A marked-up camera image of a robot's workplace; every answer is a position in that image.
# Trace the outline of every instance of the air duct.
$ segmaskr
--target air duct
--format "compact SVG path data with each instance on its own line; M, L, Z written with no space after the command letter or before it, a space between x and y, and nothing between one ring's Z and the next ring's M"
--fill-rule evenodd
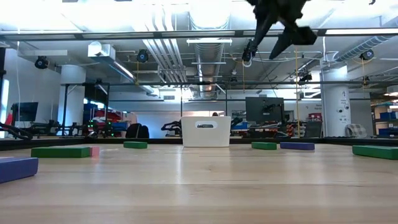
M384 28L393 28L393 27L398 27L398 17L395 17L393 20L385 23L383 25ZM371 50L373 47L376 47L386 41L388 41L389 39L393 38L395 36L374 36L374 37L370 37L368 39L366 39L365 41L363 41L361 44L353 47L350 50L344 51L344 52L339 52L338 54L336 54L333 59L336 62L342 62L345 60L349 60L352 58L355 58L357 56L359 56L362 53L365 53L368 50Z
M101 44L97 41L92 42L88 46L88 57L97 62L108 64L132 83L137 81L136 77L116 58L116 51L110 44ZM140 88L147 92L147 95L159 95L159 91L156 91L150 86L140 86Z
M190 21L192 30L225 30L228 28L230 0L217 0L203 4L196 0L190 3ZM224 44L195 44L197 62L220 62ZM215 82L220 71L220 65L198 65L200 81ZM214 98L214 86L201 85L202 98Z

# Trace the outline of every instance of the table surface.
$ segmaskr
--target table surface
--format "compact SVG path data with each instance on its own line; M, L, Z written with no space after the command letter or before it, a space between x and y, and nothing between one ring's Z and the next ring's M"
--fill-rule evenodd
M0 223L398 223L398 162L348 146L118 144L39 163L35 177L0 184Z

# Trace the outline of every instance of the black monitor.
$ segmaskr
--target black monitor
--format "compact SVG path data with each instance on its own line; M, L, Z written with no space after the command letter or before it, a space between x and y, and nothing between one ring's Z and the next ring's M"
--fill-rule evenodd
M12 113L15 121L35 121L37 107L39 103L19 103L19 119L18 119L18 103L12 105Z
M246 97L246 120L257 123L284 120L284 99Z

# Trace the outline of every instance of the ceiling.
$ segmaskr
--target ceiling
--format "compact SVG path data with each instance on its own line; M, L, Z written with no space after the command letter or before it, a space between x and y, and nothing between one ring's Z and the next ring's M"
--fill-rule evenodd
M15 4L24 2L25 7L18 7L18 10L8 11L8 7L14 7ZM10 1L4 5L4 12L0 15L0 34L18 32L134 32L133 24L140 24L144 18L150 18L155 21L155 15L159 8L172 10L172 25L175 30L190 30L190 5L189 0L170 0L169 3L160 6L158 1L132 1L132 2L113 2L106 1L86 1L86 3L62 3L61 1ZM367 28L383 27L391 19L398 15L398 3L388 0L377 0L375 5L369 6L367 1L363 0L318 0L310 1L303 9L303 18L298 21L302 26L311 26L312 28ZM211 5L211 1L202 0L201 4ZM206 15L211 15L210 19L216 19L218 11L230 10L231 15L228 23L228 29L255 29L255 19L252 13L252 7L246 1L232 1L230 7L226 9L207 7ZM23 19L16 22L12 18L22 16ZM272 29L283 29L281 24L276 24ZM222 62L226 62L220 68L219 80L229 80L231 76L236 76L238 80L246 81L289 81L294 79L297 66L301 67L310 58L320 58L323 61L332 61L335 52L349 50L361 41L369 37L326 37L318 38L312 46L292 46L286 50L286 53L279 56L279 60L287 58L286 62L253 62L249 68L244 68L240 60L243 49L245 48L247 38L232 38L232 44L225 44ZM259 52L256 58L266 59L276 42L276 38L268 37L259 46ZM107 82L117 83L121 81L121 76L110 69L107 65L97 63L87 57L88 45L92 41L28 41L20 44L19 50L67 50L68 56L49 57L50 61L57 65L77 64L87 69L87 77L91 80L102 78ZM140 64L139 68L136 61L136 55L139 49L146 49L142 40L102 40L102 44L111 44L117 51L117 58L122 61L127 69L132 72L155 71L157 62L153 57L145 64ZM396 46L398 38L391 40L373 48L376 58L366 62L364 66L359 59L349 60L348 64L349 78L351 80L360 80L363 76L371 76L371 80L393 80L395 74L398 74L398 51ZM183 64L186 67L196 69L195 49L193 44L187 44L187 39L177 39L177 45L180 51ZM323 51L329 52L327 58L323 58ZM25 57L28 60L35 60L35 57ZM320 67L313 67L313 70L319 70ZM160 81L156 73L140 73L140 82ZM189 81L198 81L198 77L190 77ZM270 88L269 85L263 86L245 86L245 88ZM372 88L379 91L380 87L374 85Z

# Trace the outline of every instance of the pillar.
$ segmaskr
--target pillar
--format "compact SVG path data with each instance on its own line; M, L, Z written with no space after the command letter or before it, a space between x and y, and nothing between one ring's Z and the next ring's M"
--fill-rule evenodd
M61 70L61 84L83 83L86 82L86 70L77 65L63 65ZM67 113L65 116L65 125L70 126L73 122L83 123L83 100L85 98L85 87L70 85L70 92L67 98ZM62 124L63 103L65 99L65 86L60 88L60 99L58 106L58 122Z
M347 66L323 69L321 81L348 81ZM351 124L351 106L348 85L321 85L324 137L345 136L345 127Z

